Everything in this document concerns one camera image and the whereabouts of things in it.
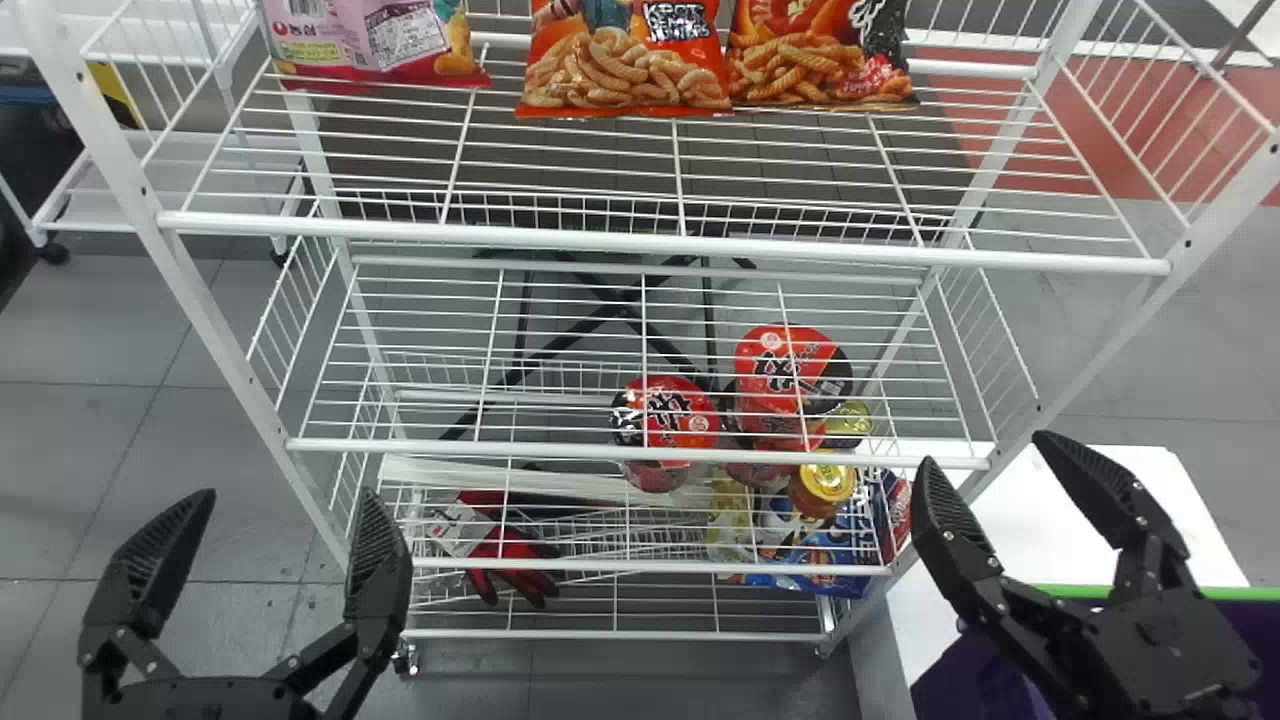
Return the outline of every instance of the purple cloth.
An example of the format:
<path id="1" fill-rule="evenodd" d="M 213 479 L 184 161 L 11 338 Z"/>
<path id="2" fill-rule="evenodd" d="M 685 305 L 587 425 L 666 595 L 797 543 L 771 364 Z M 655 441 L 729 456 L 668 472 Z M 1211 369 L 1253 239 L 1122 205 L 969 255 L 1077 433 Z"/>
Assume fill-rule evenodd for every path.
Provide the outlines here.
<path id="1" fill-rule="evenodd" d="M 1280 717 L 1280 602 L 1219 601 L 1219 610 L 1262 662 L 1249 698 L 1263 717 Z M 911 685 L 918 720 L 1052 720 L 1044 698 L 979 633 L 965 633 Z"/>

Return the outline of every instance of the white wire shelf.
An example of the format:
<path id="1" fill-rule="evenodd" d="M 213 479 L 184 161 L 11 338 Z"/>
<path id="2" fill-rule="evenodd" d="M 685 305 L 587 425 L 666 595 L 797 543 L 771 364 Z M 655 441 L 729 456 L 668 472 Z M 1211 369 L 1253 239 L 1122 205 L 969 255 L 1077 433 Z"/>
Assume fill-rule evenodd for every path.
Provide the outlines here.
<path id="1" fill-rule="evenodd" d="M 252 0 L 200 0 L 198 9 L 191 0 L 58 0 L 55 5 L 69 41 L 95 63 L 210 67 L 239 56 L 257 29 Z M 209 18 L 207 38 L 219 49 L 214 56 L 202 51 L 206 35 L 197 13 Z M 0 5 L 0 55 L 29 54 L 9 9 Z"/>
<path id="2" fill-rule="evenodd" d="M 164 208 L 180 206 L 219 135 L 179 127 L 184 119 L 207 122 L 187 118 L 201 97 L 207 97 L 205 105 L 216 104 L 211 95 L 224 88 L 224 100 L 230 99 L 230 70 L 259 28 L 252 0 L 77 0 L 61 5 L 59 19 L 70 42 L 101 70 L 96 81 L 109 83 L 104 91 L 114 92 L 113 100 L 127 101 L 128 108 L 115 109 L 113 124 L 128 118 L 127 124 L 137 128 L 123 132 L 146 167 L 156 197 Z M 0 55 L 27 54 L 14 18 L 0 6 Z M 230 109 L 224 108 L 221 117 L 229 117 Z M 227 145 L 275 150 L 271 161 L 257 167 L 265 172 L 284 173 L 301 159 L 297 141 L 288 137 L 236 133 Z M 216 186 L 227 188 L 225 182 Z M 289 186 L 288 176 L 265 178 L 262 188 L 275 200 L 246 196 L 206 208 L 278 214 L 288 202 Z M 134 232 L 87 150 L 31 215 L 31 232 L 58 231 Z"/>
<path id="3" fill-rule="evenodd" d="M 599 501 L 573 495 L 580 492 L 581 486 L 564 484 L 563 479 L 576 473 L 540 473 L 540 495 L 512 491 L 506 496 L 509 501 L 489 509 L 492 515 L 503 518 L 508 530 L 540 538 L 562 553 L 561 560 L 547 565 L 556 568 L 553 577 L 559 596 L 550 598 L 544 610 L 535 610 L 520 594 L 506 589 L 499 593 L 497 606 L 488 606 L 476 598 L 463 579 L 462 568 L 479 562 L 445 556 L 439 546 L 426 539 L 420 518 L 433 506 L 448 506 L 460 484 L 467 488 L 483 484 L 460 483 L 460 478 L 488 478 L 490 487 L 497 488 L 502 483 L 494 483 L 494 479 L 500 475 L 503 469 L 494 466 L 384 457 L 378 487 L 392 506 L 417 565 L 408 637 L 515 637 L 512 633 L 516 633 L 539 638 L 609 634 L 689 639 L 689 633 L 694 633 L 704 639 L 815 642 L 826 629 L 824 612 L 832 612 L 832 601 L 819 598 L 815 602 L 809 593 L 745 585 L 723 573 L 731 568 L 708 560 L 710 550 L 723 550 L 708 536 L 716 518 L 707 510 L 713 495 L 708 484 L 686 487 L 675 498 L 654 501 L 669 501 L 682 507 L 645 507 L 637 498 L 635 505 L 617 503 L 602 509 Z M 339 483 L 343 480 L 342 470 L 338 479 Z M 749 495 L 746 488 L 727 478 L 721 482 L 722 488 L 730 487 L 731 492 L 744 497 Z M 521 487 L 522 483 L 517 479 L 508 484 Z M 335 497 L 344 497 L 344 492 L 335 493 Z M 335 502 L 335 511 L 344 509 L 344 501 Z M 887 574 L 888 569 L 878 555 L 868 505 L 863 502 L 852 511 L 858 515 L 856 521 L 867 528 L 856 538 L 863 565 L 841 569 L 756 561 L 740 564 L 737 570 L 758 577 L 771 573 L 812 577 L 820 573 L 828 579 L 832 573 L 841 571 L 870 577 Z M 529 512 L 553 516 L 535 520 Z M 854 546 L 855 537 L 849 536 L 849 542 Z M 756 547 L 728 550 L 756 552 L 774 547 L 762 533 Z M 512 559 L 493 560 L 489 565 L 494 569 L 532 566 L 527 560 Z M 654 568 L 667 571 L 655 571 Z"/>
<path id="4" fill-rule="evenodd" d="M 328 167 L 312 163 L 319 190 L 308 197 L 339 208 L 342 218 L 197 211 L 211 197 L 256 193 L 248 184 L 229 193 L 209 184 L 219 177 L 273 174 L 242 168 L 246 155 L 265 161 L 271 152 L 219 146 L 183 209 L 161 213 L 160 224 L 192 233 L 266 229 L 381 243 L 576 250 L 643 251 L 696 237 L 703 252 L 721 256 L 1169 272 L 1167 263 L 1147 255 L 1025 77 L 974 83 L 946 74 L 1001 65 L 922 61 L 938 74 L 916 83 L 923 105 L 910 114 L 774 109 L 678 122 L 516 122 L 511 111 L 527 38 L 476 37 L 490 40 L 483 56 L 493 88 L 379 85 L 349 96 L 335 82 L 332 92 L 308 94 L 315 104 L 301 111 L 306 122 L 289 129 L 279 124 L 291 113 L 280 77 L 269 64 L 260 68 L 227 135 L 297 132 Z M 1018 73 L 1025 76 L 1025 67 Z M 1027 137 L 1002 150 L 992 141 L 1015 108 L 1032 110 L 1021 123 Z M 307 129 L 311 123 L 317 129 Z M 1009 163 L 980 167 L 992 155 Z M 991 181 L 997 199 L 1042 197 L 1053 209 L 970 206 L 965 191 L 974 181 Z M 1061 208 L 1066 201 L 1071 210 Z M 972 231 L 968 243 L 945 237 L 941 228 L 951 217 L 978 210 L 1016 218 L 1016 229 L 992 223 Z M 463 223 L 481 227 L 461 232 Z M 785 247 L 771 245 L 780 240 Z"/>
<path id="5" fill-rule="evenodd" d="M 143 131 L 125 131 L 125 137 L 138 158 L 145 156 L 152 147 L 151 138 Z M 216 133 L 175 131 L 159 146 L 147 161 L 146 174 L 156 188 L 156 199 L 164 208 L 182 206 L 187 193 L 196 184 L 205 158 L 218 140 Z M 257 136 L 246 140 L 251 147 L 265 147 L 276 152 L 269 163 L 256 165 L 261 170 L 273 173 L 261 179 L 266 197 L 221 195 L 238 187 L 234 178 L 227 177 L 211 182 L 210 187 L 216 186 L 219 193 L 207 200 L 205 209 L 219 213 L 280 214 L 287 206 L 296 205 L 302 187 L 296 174 L 302 160 L 297 141 L 285 136 Z M 241 140 L 230 137 L 225 142 L 228 146 L 239 147 Z M 133 225 L 124 217 L 115 195 L 87 152 L 76 159 L 54 187 L 49 199 L 33 215 L 32 224 L 42 232 L 133 232 Z"/>
<path id="6" fill-rule="evenodd" d="M 969 277 L 952 313 L 920 304 L 920 279 L 910 269 L 777 263 L 749 269 L 746 260 L 749 268 L 718 261 L 691 268 L 682 259 L 641 266 L 548 256 L 554 260 L 357 252 L 352 281 L 329 292 L 340 297 L 321 301 L 321 286 L 340 284 L 333 281 L 333 247 L 300 238 L 248 354 L 268 386 L 310 391 L 289 447 L 724 461 L 762 439 L 760 432 L 736 427 L 760 413 L 740 411 L 744 393 L 730 384 L 737 379 L 739 342 L 769 324 L 819 329 L 847 357 L 832 375 L 845 387 L 833 402 L 867 404 L 874 430 L 845 464 L 914 466 L 918 457 L 899 456 L 899 438 L 968 441 L 970 420 L 997 429 L 1036 397 L 1025 366 L 1007 361 L 1016 351 L 1007 352 L 1012 340 L 989 287 Z M 321 306 L 324 318 L 316 313 Z M 940 350 L 934 313 L 946 316 L 946 332 L 963 327 L 965 357 L 982 364 L 964 375 L 984 398 L 968 410 Z M 323 334 L 328 346 L 320 366 L 302 379 L 294 377 L 300 348 L 315 342 L 305 334 Z M 708 433 L 716 448 L 614 443 L 613 398 L 646 374 L 682 375 L 704 388 L 728 418 Z M 357 433 L 370 398 L 388 411 Z M 817 446 L 803 437 L 806 428 L 769 438 Z M 974 452 L 940 461 L 960 469 L 986 464 Z"/>

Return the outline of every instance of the food packaging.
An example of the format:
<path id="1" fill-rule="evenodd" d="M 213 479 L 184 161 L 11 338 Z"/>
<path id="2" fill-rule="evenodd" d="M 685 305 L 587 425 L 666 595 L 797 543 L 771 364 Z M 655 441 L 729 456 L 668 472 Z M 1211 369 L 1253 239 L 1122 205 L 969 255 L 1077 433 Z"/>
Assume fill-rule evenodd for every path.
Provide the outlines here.
<path id="1" fill-rule="evenodd" d="M 259 0 L 259 9 L 276 72 L 297 77 L 280 81 L 287 90 L 489 87 L 461 0 Z"/>
<path id="2" fill-rule="evenodd" d="M 737 413 L 733 410 L 736 391 L 737 383 L 730 382 L 724 386 L 724 391 L 716 398 L 716 405 L 721 411 L 722 432 L 719 446 L 726 450 L 742 451 L 744 459 L 741 462 L 726 462 L 723 465 L 724 473 L 748 487 L 763 488 L 773 486 L 778 482 L 778 478 L 795 473 L 797 466 L 750 462 L 755 443 L 751 437 L 744 436 L 741 428 L 739 428 Z"/>
<path id="3" fill-rule="evenodd" d="M 908 0 L 737 0 L 724 61 L 744 105 L 910 110 Z"/>
<path id="4" fill-rule="evenodd" d="M 876 536 L 869 523 L 855 528 L 861 514 L 851 512 L 845 502 L 842 511 L 826 520 L 805 518 L 795 511 L 787 488 L 774 492 L 744 488 L 728 477 L 712 480 L 710 528 L 707 532 L 707 555 L 723 562 L 756 562 L 767 560 L 778 565 L 858 565 L 867 550 L 874 551 Z M 776 587 L 796 592 L 860 598 L 870 578 L 864 575 L 796 575 L 772 573 L 733 573 L 722 580 L 744 585 Z"/>
<path id="5" fill-rule="evenodd" d="M 613 441 L 625 447 L 710 448 L 719 434 L 716 406 L 677 375 L 640 377 L 618 392 L 609 413 Z M 705 474 L 707 464 L 627 460 L 622 474 L 644 492 L 671 492 Z"/>
<path id="6" fill-rule="evenodd" d="M 826 434 L 827 415 L 849 400 L 854 382 L 840 346 L 813 328 L 796 325 L 748 332 L 737 346 L 733 374 L 741 430 L 759 450 L 791 452 L 815 450 Z"/>
<path id="7" fill-rule="evenodd" d="M 719 0 L 531 0 L 517 118 L 728 113 Z"/>
<path id="8" fill-rule="evenodd" d="M 852 497 L 858 469 L 850 465 L 805 464 L 791 477 L 787 496 L 796 512 L 828 519 Z"/>
<path id="9" fill-rule="evenodd" d="M 888 565 L 911 533 L 911 483 L 884 468 L 868 468 L 863 482 L 878 539 L 878 560 Z"/>

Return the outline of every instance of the gold can lid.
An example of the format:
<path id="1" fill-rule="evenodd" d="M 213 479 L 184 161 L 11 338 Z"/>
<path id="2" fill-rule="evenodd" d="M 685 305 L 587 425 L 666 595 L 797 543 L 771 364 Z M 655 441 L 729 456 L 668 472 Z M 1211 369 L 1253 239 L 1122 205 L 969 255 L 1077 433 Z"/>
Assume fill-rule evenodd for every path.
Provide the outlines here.
<path id="1" fill-rule="evenodd" d="M 858 488 L 858 470 L 850 465 L 801 465 L 800 483 L 823 502 L 844 502 Z"/>
<path id="2" fill-rule="evenodd" d="M 850 400 L 827 416 L 827 434 L 869 436 L 874 429 L 872 410 L 861 400 Z"/>

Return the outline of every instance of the gray tile floor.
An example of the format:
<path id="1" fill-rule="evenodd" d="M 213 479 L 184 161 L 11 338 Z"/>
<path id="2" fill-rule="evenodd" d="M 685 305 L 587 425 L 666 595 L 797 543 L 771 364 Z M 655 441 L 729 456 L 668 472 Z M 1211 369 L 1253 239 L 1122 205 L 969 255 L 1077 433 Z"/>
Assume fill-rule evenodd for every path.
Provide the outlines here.
<path id="1" fill-rule="evenodd" d="M 1280 439 L 1268 382 L 1280 320 L 1265 274 L 1277 222 L 1275 209 L 1252 217 L 1056 424 L 1178 452 L 1263 584 L 1280 579 L 1267 462 Z M 332 559 L 150 261 L 88 247 L 67 268 L 37 266 L 0 313 L 0 720 L 76 716 L 73 643 L 91 579 L 140 521 L 197 487 L 220 497 L 163 643 L 183 667 L 260 671 L 337 618 Z M 247 333 L 271 266 L 218 247 L 201 270 Z M 993 283 L 1037 380 L 1062 382 L 1108 288 L 1033 274 Z M 421 679 L 379 682 L 369 716 L 858 712 L 847 659 L 823 664 L 800 647 L 439 642 L 428 656 Z"/>

